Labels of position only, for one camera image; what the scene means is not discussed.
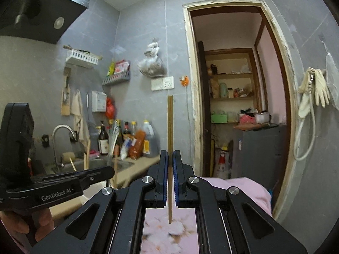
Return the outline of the person left hand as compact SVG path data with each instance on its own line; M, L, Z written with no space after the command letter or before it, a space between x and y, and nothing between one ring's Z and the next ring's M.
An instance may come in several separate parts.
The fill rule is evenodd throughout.
M50 210L43 209L37 212L39 226L35 233L37 242L42 240L54 229L54 221ZM14 212L1 212L1 220L8 231L18 232L22 234L29 233L29 225Z

